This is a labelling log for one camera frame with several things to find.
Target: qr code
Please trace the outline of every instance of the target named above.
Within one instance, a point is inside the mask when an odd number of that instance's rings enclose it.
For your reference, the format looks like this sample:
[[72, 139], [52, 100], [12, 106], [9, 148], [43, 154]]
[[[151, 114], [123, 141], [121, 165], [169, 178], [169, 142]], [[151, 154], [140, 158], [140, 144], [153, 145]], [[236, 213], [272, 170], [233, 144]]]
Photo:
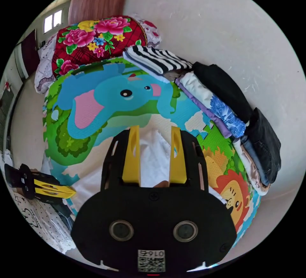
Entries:
[[138, 250], [138, 271], [157, 273], [165, 271], [164, 250]]

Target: floor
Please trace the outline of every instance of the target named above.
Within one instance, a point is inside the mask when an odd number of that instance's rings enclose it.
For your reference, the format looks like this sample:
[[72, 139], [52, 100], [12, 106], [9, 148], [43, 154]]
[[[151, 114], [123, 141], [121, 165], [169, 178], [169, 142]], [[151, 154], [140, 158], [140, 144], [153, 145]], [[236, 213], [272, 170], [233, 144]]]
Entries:
[[36, 93], [34, 78], [35, 74], [25, 82], [12, 117], [11, 153], [15, 167], [24, 163], [31, 169], [40, 170], [45, 150], [42, 125], [44, 95]]

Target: folded clothes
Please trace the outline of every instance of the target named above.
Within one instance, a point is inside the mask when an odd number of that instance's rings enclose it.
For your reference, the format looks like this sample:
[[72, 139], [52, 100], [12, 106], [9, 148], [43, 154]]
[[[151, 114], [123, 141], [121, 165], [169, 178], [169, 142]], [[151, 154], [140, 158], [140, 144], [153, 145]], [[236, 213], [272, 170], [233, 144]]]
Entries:
[[230, 107], [222, 102], [212, 91], [201, 84], [193, 72], [180, 78], [182, 85], [208, 110], [220, 118], [235, 138], [244, 134], [246, 125], [235, 116]]
[[192, 68], [190, 62], [167, 50], [135, 45], [127, 48], [126, 51], [131, 58], [144, 64], [146, 67], [151, 69], [152, 72], [159, 75], [163, 75], [171, 70]]
[[261, 182], [258, 169], [257, 169], [253, 159], [251, 158], [251, 156], [246, 151], [245, 147], [243, 145], [241, 145], [241, 140], [239, 138], [235, 139], [233, 141], [233, 146], [234, 146], [239, 158], [241, 159], [241, 162], [242, 162], [242, 164], [245, 168], [245, 171], [248, 175], [249, 182], [251, 183], [253, 188], [256, 190], [256, 192], [259, 195], [261, 195], [261, 196], [266, 195], [269, 188], [270, 188], [270, 184], [268, 186], [265, 186]]
[[148, 68], [148, 67], [145, 66], [144, 64], [141, 64], [140, 62], [138, 62], [138, 61], [134, 60], [133, 58], [131, 58], [127, 52], [123, 52], [123, 58], [124, 58], [126, 61], [128, 61], [128, 62], [130, 62], [130, 63], [136, 65], [137, 67], [139, 67], [141, 70], [145, 71], [146, 73], [150, 74], [151, 76], [153, 76], [153, 77], [156, 78], [157, 80], [159, 80], [159, 81], [161, 81], [161, 82], [163, 82], [163, 83], [166, 83], [166, 84], [170, 82], [170, 81], [169, 81], [167, 78], [165, 78], [164, 76], [162, 76], [162, 75], [157, 75], [156, 73], [154, 73], [150, 68]]
[[262, 112], [255, 108], [245, 134], [259, 158], [267, 183], [274, 183], [281, 169], [281, 142]]
[[195, 62], [192, 70], [200, 82], [229, 106], [245, 124], [251, 118], [253, 109], [234, 80], [217, 65], [210, 66]]
[[252, 145], [251, 141], [248, 139], [247, 135], [244, 135], [241, 138], [241, 143], [245, 147], [245, 150], [249, 153], [250, 157], [253, 159], [253, 161], [254, 161], [254, 163], [257, 167], [257, 170], [259, 172], [259, 177], [260, 177], [261, 182], [265, 186], [269, 185], [269, 180], [265, 175], [265, 172], [264, 172], [264, 169], [261, 165], [260, 159], [257, 156], [257, 153], [256, 153], [255, 149], [253, 148], [253, 145]]
[[228, 130], [224, 122], [218, 118], [216, 115], [214, 115], [211, 111], [209, 111], [199, 100], [197, 100], [180, 82], [180, 80], [177, 78], [175, 80], [175, 83], [177, 86], [187, 95], [188, 98], [190, 98], [218, 127], [220, 132], [222, 133], [224, 138], [229, 138], [232, 133]]

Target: window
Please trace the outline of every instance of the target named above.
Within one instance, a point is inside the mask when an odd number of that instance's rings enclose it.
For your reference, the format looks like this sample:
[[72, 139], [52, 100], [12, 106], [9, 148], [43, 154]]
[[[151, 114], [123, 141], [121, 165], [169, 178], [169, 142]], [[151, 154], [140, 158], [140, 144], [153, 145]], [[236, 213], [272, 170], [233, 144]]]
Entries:
[[45, 18], [44, 21], [44, 33], [50, 31], [54, 27], [62, 24], [62, 10], [57, 11], [54, 14]]

